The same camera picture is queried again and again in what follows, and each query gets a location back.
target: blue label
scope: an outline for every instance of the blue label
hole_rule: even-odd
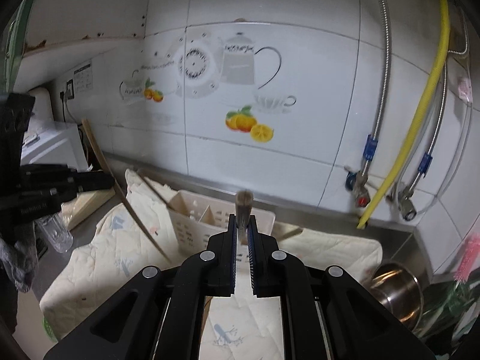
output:
[[[369,135],[367,138],[367,142],[365,144],[365,148],[363,149],[363,158],[367,161],[371,161],[374,159],[375,150],[377,150],[378,141],[372,139]]]
[[[427,153],[424,153],[420,165],[418,165],[418,172],[423,173],[424,175],[427,173],[428,168],[430,166],[430,163],[432,161],[433,157],[431,155],[428,155]]]

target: stainless steel pot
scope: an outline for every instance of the stainless steel pot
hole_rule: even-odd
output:
[[[407,268],[396,262],[383,263],[373,274],[369,291],[407,328],[417,326],[423,312],[423,294]]]

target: white quilted mat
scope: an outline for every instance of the white quilted mat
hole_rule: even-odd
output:
[[[130,204],[172,259],[172,266],[180,265],[187,256],[178,251],[165,206],[135,173],[127,170],[125,176]],[[152,184],[166,199],[175,194],[167,186],[153,181]],[[295,228],[275,224],[276,227],[279,225],[284,231]],[[374,240],[312,230],[304,230],[301,235],[281,241],[279,246],[309,266],[325,269],[331,264],[339,264],[358,281],[368,276],[382,260],[382,248]],[[239,247],[238,252],[245,253],[246,247]],[[56,337],[67,335],[147,265],[170,268],[123,205],[114,207],[98,223],[92,242],[74,250],[65,269],[40,301],[40,308]],[[248,265],[238,264],[235,295],[212,300],[202,336],[200,359],[262,358],[283,359],[280,302],[277,298],[254,297]]]

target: red bristle brush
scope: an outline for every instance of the red bristle brush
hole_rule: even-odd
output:
[[[480,253],[480,234],[473,233],[466,239],[466,248],[463,253],[460,266],[455,272],[454,278],[457,284],[466,283],[469,280],[473,264]]]

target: clear plastic bottle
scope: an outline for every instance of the clear plastic bottle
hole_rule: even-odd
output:
[[[58,253],[66,253],[74,244],[74,237],[65,227],[58,214],[47,215],[36,220],[46,239]]]

